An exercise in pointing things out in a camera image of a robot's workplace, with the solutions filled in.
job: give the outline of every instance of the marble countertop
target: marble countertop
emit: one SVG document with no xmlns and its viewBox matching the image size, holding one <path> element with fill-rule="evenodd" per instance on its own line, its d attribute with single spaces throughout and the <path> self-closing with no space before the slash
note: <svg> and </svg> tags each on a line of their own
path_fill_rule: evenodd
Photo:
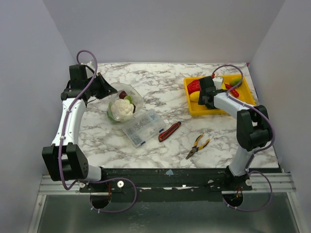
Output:
<svg viewBox="0 0 311 233">
<path fill-rule="evenodd" d="M 208 76 L 220 65 L 99 64 L 99 71 L 109 83 L 132 85 L 144 98 L 143 109 L 155 109 L 167 123 L 166 129 L 177 121 L 181 121 L 181 127 L 164 142 L 160 143 L 155 136 L 135 148 L 122 132 L 121 125 L 108 120 L 108 100 L 95 100 L 87 105 L 79 135 L 79 146 L 89 163 L 107 168 L 220 168 L 229 165 L 238 148 L 236 120 L 228 115 L 190 116 L 183 84 L 185 77 Z M 246 64 L 235 65 L 242 69 L 258 102 Z M 216 72 L 237 73 L 230 67 Z M 195 139 L 202 133 L 201 142 L 210 138 L 210 143 L 186 160 Z M 273 148 L 258 153 L 251 167 L 278 167 Z"/>
</svg>

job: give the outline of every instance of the gray floor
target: gray floor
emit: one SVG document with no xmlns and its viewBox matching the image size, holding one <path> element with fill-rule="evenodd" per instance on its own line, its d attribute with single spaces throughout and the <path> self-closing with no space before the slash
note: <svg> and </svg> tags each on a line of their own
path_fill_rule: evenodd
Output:
<svg viewBox="0 0 311 233">
<path fill-rule="evenodd" d="M 244 208 L 260 207 L 268 194 L 245 195 Z M 112 203 L 107 208 L 123 208 Z M 297 233 L 286 194 L 274 194 L 270 206 L 260 212 L 242 213 L 222 202 L 136 203 L 121 214 L 90 210 L 87 196 L 49 196 L 40 233 Z"/>
</svg>

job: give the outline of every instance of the yellow plier handle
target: yellow plier handle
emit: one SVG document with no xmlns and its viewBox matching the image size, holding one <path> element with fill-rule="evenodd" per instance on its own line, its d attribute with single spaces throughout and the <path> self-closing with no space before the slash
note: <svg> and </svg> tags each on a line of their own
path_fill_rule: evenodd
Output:
<svg viewBox="0 0 311 233">
<path fill-rule="evenodd" d="M 197 147 L 197 146 L 198 146 L 198 142 L 199 142 L 199 140 L 201 139 L 201 137 L 203 137 L 203 134 L 201 134 L 200 136 L 198 136 L 197 139 L 196 139 L 195 142 L 194 142 L 194 146 L 196 147 L 196 151 L 203 149 L 203 148 L 206 147 L 207 144 L 209 143 L 209 139 L 208 139 L 208 140 L 206 141 L 206 143 L 204 143 L 203 145 Z"/>
</svg>

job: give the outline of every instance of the pliers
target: pliers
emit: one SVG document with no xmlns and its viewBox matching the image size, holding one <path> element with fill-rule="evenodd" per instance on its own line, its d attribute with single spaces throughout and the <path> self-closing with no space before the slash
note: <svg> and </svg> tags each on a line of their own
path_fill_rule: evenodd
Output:
<svg viewBox="0 0 311 233">
<path fill-rule="evenodd" d="M 190 152 L 189 152 L 188 156 L 186 157 L 186 159 L 189 159 L 189 158 L 190 158 L 191 156 L 193 156 L 194 153 L 196 153 L 198 150 L 201 150 L 201 149 L 203 149 L 204 147 L 207 146 L 207 144 L 209 143 L 209 139 L 206 141 L 205 144 L 203 144 L 203 145 L 197 147 L 197 146 L 198 146 L 198 142 L 199 142 L 199 140 L 200 140 L 201 137 L 203 137 L 203 134 L 201 134 L 200 136 L 198 136 L 198 138 L 195 140 L 194 146 L 192 147 L 192 150 L 190 150 Z"/>
</svg>

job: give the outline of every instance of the yellow tray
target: yellow tray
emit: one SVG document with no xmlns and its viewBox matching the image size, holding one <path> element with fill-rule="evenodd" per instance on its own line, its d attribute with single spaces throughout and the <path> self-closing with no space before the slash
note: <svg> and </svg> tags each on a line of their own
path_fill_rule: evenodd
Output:
<svg viewBox="0 0 311 233">
<path fill-rule="evenodd" d="M 226 90 L 225 88 L 225 83 L 229 83 L 232 78 L 236 77 L 241 77 L 240 74 L 233 74 L 233 75 L 219 75 L 223 77 L 223 89 Z M 191 116 L 202 116 L 202 115 L 214 115 L 214 114 L 226 114 L 224 110 L 220 109 L 208 109 L 205 107 L 205 105 L 198 105 L 198 103 L 190 101 L 189 99 L 189 93 L 187 86 L 190 84 L 193 80 L 197 80 L 200 78 L 203 78 L 205 76 L 200 76 L 200 77 L 188 77 L 184 79 L 184 85 L 185 85 L 185 91 L 187 95 L 187 102 L 188 102 L 188 107 L 189 107 L 189 112 Z M 245 78 L 243 79 L 243 83 L 241 86 L 239 86 L 237 89 L 237 92 L 239 93 L 239 100 L 242 100 L 246 103 L 255 105 L 254 98 L 249 90 L 249 87 L 247 85 L 247 82 Z"/>
</svg>

